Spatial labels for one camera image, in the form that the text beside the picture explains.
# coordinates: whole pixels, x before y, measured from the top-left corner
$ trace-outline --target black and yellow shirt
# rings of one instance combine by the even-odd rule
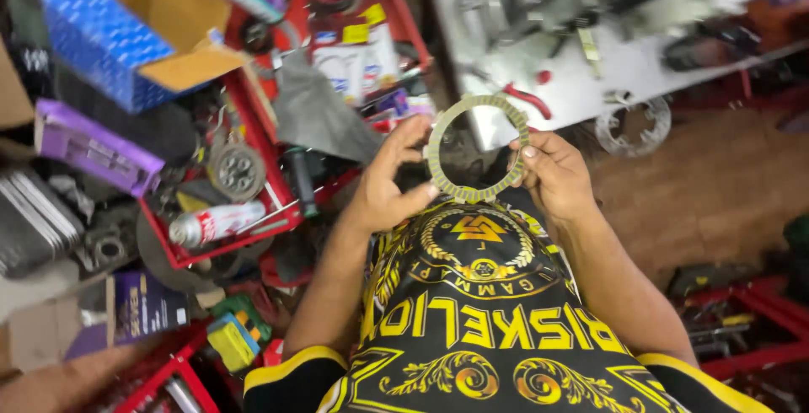
[[[632,357],[582,305],[520,190],[439,199],[380,236],[359,349],[309,348],[245,380],[248,413],[771,411],[685,363]]]

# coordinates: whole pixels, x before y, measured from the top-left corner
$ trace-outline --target gold logo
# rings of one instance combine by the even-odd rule
[[[492,222],[488,217],[479,215],[472,217],[470,215],[464,216],[454,228],[450,230],[451,233],[460,233],[458,241],[468,239],[479,239],[488,242],[503,242],[498,234],[505,234],[506,230],[502,229],[500,225]]]

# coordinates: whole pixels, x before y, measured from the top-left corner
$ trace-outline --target workbench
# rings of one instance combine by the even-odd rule
[[[723,3],[721,0],[713,2],[719,5]],[[736,4],[743,1],[726,2]],[[611,91],[628,90],[633,94],[632,101],[645,102],[809,46],[809,42],[802,42],[730,66],[680,73],[665,68],[660,61],[663,48],[674,41],[671,36],[651,35],[625,41],[618,20],[602,16],[601,24],[593,29],[602,56],[603,78],[598,80],[593,77],[592,67],[586,61],[575,36],[552,59],[548,56],[556,39],[546,33],[533,34],[510,46],[500,46],[487,52],[484,43],[478,40],[480,35],[472,30],[476,20],[462,18],[469,16],[469,13],[463,14],[458,10],[456,0],[432,0],[432,3],[450,62],[453,65],[474,63],[495,80],[513,82],[517,89],[543,99],[551,108],[550,120],[542,118],[531,105],[509,97],[514,106],[526,111],[528,124],[540,130],[560,129],[621,108],[621,105],[604,103],[605,94]],[[458,67],[453,68],[452,78],[461,94],[491,94],[490,84],[461,73]],[[552,73],[551,81],[545,85],[538,84],[536,80],[536,74],[541,70]],[[503,147],[517,136],[516,129],[497,108],[477,107],[467,114],[471,131],[481,150]]]

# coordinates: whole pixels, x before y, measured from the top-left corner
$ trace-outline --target floor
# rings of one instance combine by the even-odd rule
[[[599,155],[596,198],[632,259],[659,287],[677,266],[756,264],[809,212],[809,134],[782,134],[780,113],[689,113],[651,156]]]

